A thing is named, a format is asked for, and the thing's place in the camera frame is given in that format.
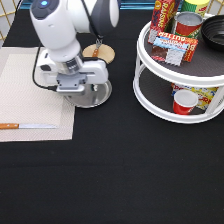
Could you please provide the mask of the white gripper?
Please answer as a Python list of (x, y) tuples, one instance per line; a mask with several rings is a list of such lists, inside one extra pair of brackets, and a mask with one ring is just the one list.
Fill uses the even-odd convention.
[(50, 58), (49, 52), (44, 50), (38, 58), (37, 67), (48, 84), (58, 85), (56, 78), (59, 73), (65, 75), (85, 74), (87, 76), (85, 84), (103, 84), (108, 80), (108, 71), (104, 60), (83, 58), (81, 54), (66, 62), (55, 62)]

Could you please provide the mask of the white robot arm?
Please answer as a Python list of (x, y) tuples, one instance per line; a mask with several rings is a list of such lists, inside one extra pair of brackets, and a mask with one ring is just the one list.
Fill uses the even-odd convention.
[(119, 20), (117, 0), (34, 0), (30, 16), (46, 48), (38, 67), (48, 83), (69, 82), (68, 89), (108, 80), (102, 59), (84, 59), (77, 33), (92, 33), (101, 40)]

